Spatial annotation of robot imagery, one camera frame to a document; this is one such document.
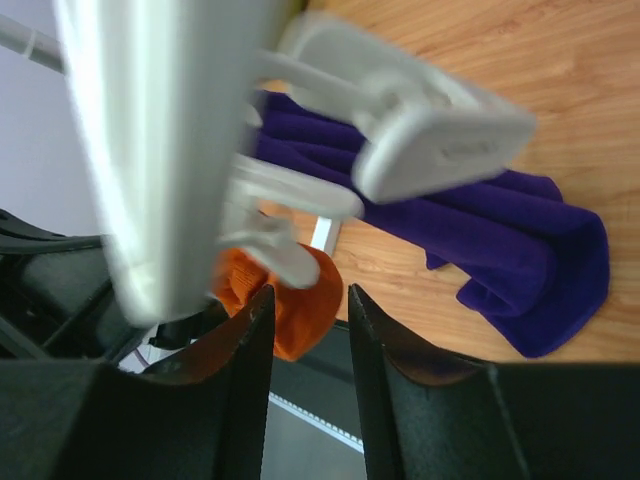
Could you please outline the purple cloth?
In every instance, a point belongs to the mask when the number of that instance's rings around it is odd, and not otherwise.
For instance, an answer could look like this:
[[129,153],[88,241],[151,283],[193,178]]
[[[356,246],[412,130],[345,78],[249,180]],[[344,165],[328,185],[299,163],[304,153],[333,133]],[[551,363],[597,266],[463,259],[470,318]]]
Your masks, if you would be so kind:
[[356,192],[362,220],[424,249],[426,268],[453,264],[470,279],[456,298],[520,354],[537,358],[572,339],[605,303],[609,245],[598,215],[565,203],[549,177],[495,178],[390,204],[351,180],[364,137],[355,127],[265,92],[259,160]]

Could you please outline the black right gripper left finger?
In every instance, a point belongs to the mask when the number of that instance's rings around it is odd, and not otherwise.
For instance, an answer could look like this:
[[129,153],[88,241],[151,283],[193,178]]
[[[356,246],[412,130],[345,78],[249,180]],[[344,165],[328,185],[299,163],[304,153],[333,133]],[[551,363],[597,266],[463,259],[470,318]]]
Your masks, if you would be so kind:
[[2,477],[259,478],[274,317],[267,286],[140,374],[97,360],[4,361]]

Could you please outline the orange sock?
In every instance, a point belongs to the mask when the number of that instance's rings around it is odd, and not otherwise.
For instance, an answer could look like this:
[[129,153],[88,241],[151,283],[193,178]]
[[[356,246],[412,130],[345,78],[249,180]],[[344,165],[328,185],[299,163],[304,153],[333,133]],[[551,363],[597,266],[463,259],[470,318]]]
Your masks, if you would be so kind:
[[242,250],[228,250],[216,267],[212,293],[233,316],[264,286],[275,295],[273,355],[294,362],[312,350],[329,332],[339,312],[344,284],[333,260],[306,245],[319,266],[319,277],[309,289],[294,289],[282,283]]

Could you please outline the white clip sock hanger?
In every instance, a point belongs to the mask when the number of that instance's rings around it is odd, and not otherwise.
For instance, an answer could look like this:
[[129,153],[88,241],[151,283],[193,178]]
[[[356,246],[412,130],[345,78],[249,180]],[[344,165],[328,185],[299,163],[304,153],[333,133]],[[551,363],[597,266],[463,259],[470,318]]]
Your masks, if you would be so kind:
[[[148,328],[205,307],[219,253],[248,252],[291,287],[319,268],[267,200],[321,217],[499,174],[535,117],[356,26],[287,1],[58,1],[69,94],[112,283]],[[354,125],[353,189],[252,157],[259,87]]]

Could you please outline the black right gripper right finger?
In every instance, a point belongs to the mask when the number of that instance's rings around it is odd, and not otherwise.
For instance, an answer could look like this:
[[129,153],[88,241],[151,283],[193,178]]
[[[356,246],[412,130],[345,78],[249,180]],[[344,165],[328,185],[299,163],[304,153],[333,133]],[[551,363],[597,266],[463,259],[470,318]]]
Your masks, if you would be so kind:
[[635,479],[635,363],[494,363],[438,347],[358,285],[348,326],[371,479]]

